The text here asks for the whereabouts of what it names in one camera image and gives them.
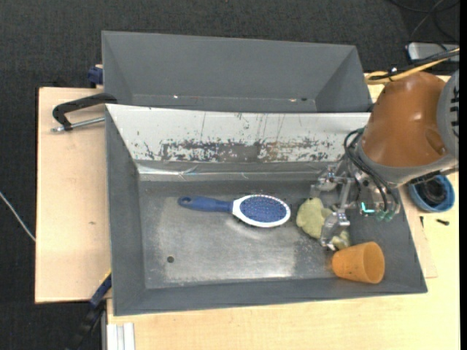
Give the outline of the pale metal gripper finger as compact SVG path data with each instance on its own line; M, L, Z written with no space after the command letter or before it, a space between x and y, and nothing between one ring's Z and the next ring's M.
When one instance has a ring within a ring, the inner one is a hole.
M346 178L344 176L338 176L332 171L326 171L324 174L318 176L318 178L310 186L311 196L320 196L321 192L330 192L335 190L338 185L344 184Z
M350 221L344 211L332 212L325 218L320 233L320 245L333 251L350 247L349 226Z

